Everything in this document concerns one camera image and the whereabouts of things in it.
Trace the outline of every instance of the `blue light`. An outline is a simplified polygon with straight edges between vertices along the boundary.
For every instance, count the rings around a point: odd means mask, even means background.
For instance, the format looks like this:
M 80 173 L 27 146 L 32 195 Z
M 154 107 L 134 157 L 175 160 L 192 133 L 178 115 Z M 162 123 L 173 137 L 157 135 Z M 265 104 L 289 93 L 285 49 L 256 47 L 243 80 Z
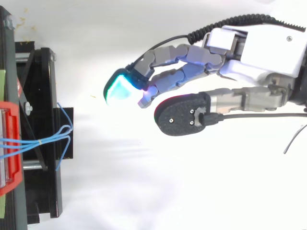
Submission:
M 119 75 L 107 91 L 106 103 L 108 105 L 137 104 L 142 98 L 142 91 L 136 89 L 124 75 Z

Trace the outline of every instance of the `black cable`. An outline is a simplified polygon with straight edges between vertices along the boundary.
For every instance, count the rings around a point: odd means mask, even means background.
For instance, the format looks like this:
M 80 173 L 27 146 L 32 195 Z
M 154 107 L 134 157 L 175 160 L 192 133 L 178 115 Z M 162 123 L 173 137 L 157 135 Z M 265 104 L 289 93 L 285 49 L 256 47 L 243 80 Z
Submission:
M 272 117 L 307 117 L 307 114 L 231 114 L 224 115 L 222 119 L 234 119 L 234 118 L 272 118 Z
M 164 45 L 164 44 L 166 44 L 166 43 L 168 43 L 168 42 L 171 42 L 171 41 L 174 41 L 174 40 L 177 40 L 177 39 L 181 39 L 181 38 L 188 38 L 188 36 L 187 36 L 187 35 L 180 35 L 180 36 L 171 37 L 171 38 L 169 38 L 169 39 L 167 39 L 167 40 L 165 40 L 165 41 L 163 41 L 163 42 L 160 42 L 160 43 L 154 45 L 154 46 L 151 47 L 149 50 L 157 49 L 159 46 L 162 46 L 162 45 Z M 140 61 L 140 60 L 144 57 L 144 54 L 143 54 L 142 56 L 140 56 L 138 59 L 136 59 L 131 65 L 128 65 L 128 66 L 126 67 L 126 69 L 127 69 L 127 70 L 133 69 L 134 66 L 136 65 L 136 63 L 138 63 L 138 61 Z
M 301 128 L 295 133 L 295 135 L 293 136 L 292 140 L 290 141 L 290 143 L 288 144 L 288 146 L 286 147 L 286 149 L 283 151 L 284 154 L 287 153 L 287 151 L 289 150 L 289 148 L 290 148 L 292 142 L 295 140 L 295 138 L 298 136 L 298 134 L 300 134 L 300 132 L 302 132 L 302 131 L 304 130 L 304 128 L 306 128 L 306 127 L 307 127 L 307 125 L 301 127 Z
M 275 18 L 264 15 L 264 14 L 246 14 L 237 17 L 227 18 L 225 20 L 219 21 L 218 23 L 210 24 L 199 30 L 196 30 L 188 34 L 188 41 L 192 45 L 196 42 L 201 41 L 206 33 L 211 32 L 214 28 L 222 28 L 224 25 L 231 26 L 244 26 L 244 25 L 257 25 L 257 24 L 273 24 L 281 25 L 290 29 L 298 30 L 304 32 L 306 29 L 301 26 L 287 24 L 282 21 L 278 21 Z
M 223 121 L 225 119 L 234 119 L 234 118 L 269 118 L 269 117 L 307 117 L 307 114 L 233 114 L 233 115 L 223 115 L 220 117 L 220 120 Z M 287 151 L 289 150 L 291 144 L 293 143 L 293 141 L 295 140 L 295 138 L 304 130 L 304 128 L 306 128 L 307 125 L 303 126 L 302 128 L 300 128 L 295 135 L 293 136 L 292 140 L 290 141 L 290 143 L 288 144 L 288 146 L 286 147 L 286 149 L 284 150 L 284 154 L 287 153 Z

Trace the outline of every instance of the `metal rod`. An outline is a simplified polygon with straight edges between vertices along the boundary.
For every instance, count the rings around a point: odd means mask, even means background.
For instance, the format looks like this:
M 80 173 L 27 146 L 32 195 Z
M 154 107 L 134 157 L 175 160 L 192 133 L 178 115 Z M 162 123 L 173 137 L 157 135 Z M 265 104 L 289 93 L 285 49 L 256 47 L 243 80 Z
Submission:
M 20 53 L 15 55 L 16 63 L 26 63 L 29 59 L 30 53 Z
M 42 169 L 42 165 L 39 160 L 24 161 L 24 170 Z

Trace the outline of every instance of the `cable connector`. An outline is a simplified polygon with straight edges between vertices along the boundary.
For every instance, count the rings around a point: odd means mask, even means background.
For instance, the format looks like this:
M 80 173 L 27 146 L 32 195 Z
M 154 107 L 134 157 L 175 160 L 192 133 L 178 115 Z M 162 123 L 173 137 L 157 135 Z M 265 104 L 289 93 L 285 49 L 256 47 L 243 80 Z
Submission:
M 220 121 L 224 121 L 223 114 L 209 113 L 209 114 L 204 114 L 203 117 L 200 117 L 200 123 L 205 127 L 216 125 Z

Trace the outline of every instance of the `red plastic part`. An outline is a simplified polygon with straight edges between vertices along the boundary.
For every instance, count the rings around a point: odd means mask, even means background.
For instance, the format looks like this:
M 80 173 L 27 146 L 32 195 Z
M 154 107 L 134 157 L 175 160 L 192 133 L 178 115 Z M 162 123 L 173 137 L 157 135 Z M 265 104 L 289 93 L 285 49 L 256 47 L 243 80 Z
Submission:
M 10 102 L 0 102 L 0 109 L 6 109 L 6 138 L 19 140 L 19 106 Z M 20 144 L 7 142 L 7 145 L 19 146 Z M 18 149 L 7 149 L 7 153 L 13 153 L 15 151 L 18 151 Z M 3 188 L 0 188 L 0 196 L 13 190 L 23 180 L 20 154 L 8 157 L 8 168 L 11 181 Z

